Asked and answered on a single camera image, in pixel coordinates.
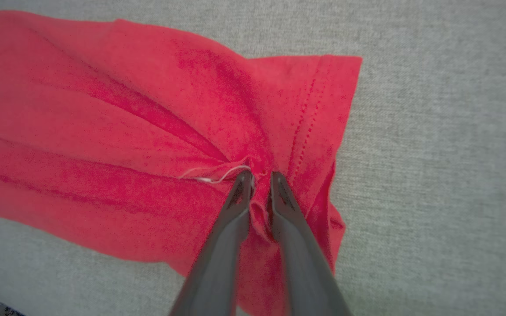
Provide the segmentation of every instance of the white thread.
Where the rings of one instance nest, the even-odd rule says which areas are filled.
[[[180,176],[179,179],[181,179],[185,175],[189,174],[189,172],[192,172],[193,170],[197,170],[197,169],[205,169],[205,168],[198,167],[198,168],[192,168],[190,170],[187,170],[187,172],[185,172],[182,176]],[[213,180],[211,178],[203,178],[202,176],[199,176],[199,177],[193,178],[193,179],[195,179],[197,181],[207,182],[207,183],[210,183],[210,184],[217,184],[219,182],[222,182],[228,176],[228,174],[230,174],[232,171],[237,170],[237,169],[248,169],[248,170],[251,170],[251,167],[246,166],[246,165],[235,166],[235,167],[231,168],[230,170],[228,170],[223,176],[221,176],[221,178],[219,180]]]
[[[199,170],[199,169],[207,169],[205,167],[197,167],[197,168],[192,168],[192,169],[189,169],[187,170],[185,173],[183,173],[180,177],[179,177],[179,180],[181,180],[182,178],[184,178],[184,176],[186,176],[187,174],[195,171],[195,170]]]

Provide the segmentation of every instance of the stitching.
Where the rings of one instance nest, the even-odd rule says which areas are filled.
[[[319,72],[319,68],[317,68],[314,76]],[[313,79],[311,81],[311,86],[310,86],[310,90],[309,92],[307,93],[307,96],[306,96],[306,99],[305,101],[303,102],[302,104],[302,108],[301,108],[301,115],[300,115],[300,119],[298,120],[298,126],[296,127],[296,130],[294,132],[294,138],[293,138],[293,141],[292,141],[292,150],[290,152],[290,159],[289,159],[289,170],[290,168],[293,166],[293,159],[294,159],[294,151],[295,151],[295,148],[296,148],[296,141],[297,141],[297,138],[298,138],[298,134],[300,132],[300,128],[302,126],[302,123],[304,122],[304,114],[306,114],[306,110],[307,110],[307,102],[309,101],[310,99],[310,96],[311,96],[311,92],[313,91],[314,89],[314,85],[315,85],[315,79]]]
[[[308,130],[307,130],[306,138],[304,139],[304,144],[302,145],[302,151],[301,151],[301,153],[299,155],[298,163],[296,164],[296,170],[294,171],[294,174],[293,174],[293,176],[292,176],[292,178],[290,180],[291,186],[294,184],[294,180],[296,179],[296,176],[300,172],[300,167],[302,165],[302,162],[304,161],[304,154],[306,152],[307,142],[310,139],[311,132],[312,132],[312,130],[314,128],[314,125],[315,125],[315,119],[316,119],[316,117],[318,115],[318,112],[319,112],[319,105],[321,104],[321,101],[322,101],[322,98],[323,98],[323,95],[324,95],[323,92],[325,91],[325,88],[327,86],[327,83],[328,83],[327,82],[327,78],[329,78],[329,73],[330,72],[331,72],[331,68],[328,68],[327,74],[325,76],[324,83],[323,83],[322,87],[318,91],[319,92],[319,100],[315,104],[314,113],[313,113],[313,116],[311,118],[310,128],[308,128]]]

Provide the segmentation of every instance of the red fabric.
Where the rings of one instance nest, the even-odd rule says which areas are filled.
[[[289,180],[332,267],[345,224],[329,187],[360,63],[247,59],[180,30],[2,11],[0,216],[185,275],[235,174],[190,178],[247,164],[257,190],[239,304],[281,314],[270,172]]]

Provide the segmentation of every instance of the gray upholstery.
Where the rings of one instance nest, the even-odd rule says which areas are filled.
[[[364,58],[332,200],[357,316],[506,316],[506,1],[0,0],[196,32],[248,57]],[[162,315],[182,278],[0,219],[0,300],[29,316]],[[44,308],[54,308],[44,312]]]

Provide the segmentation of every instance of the gray fabric surface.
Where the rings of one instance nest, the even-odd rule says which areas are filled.
[[[364,58],[332,200],[366,315],[506,316],[506,1],[0,0],[196,32],[248,57]],[[0,219],[0,299],[30,316],[165,314],[182,278]]]

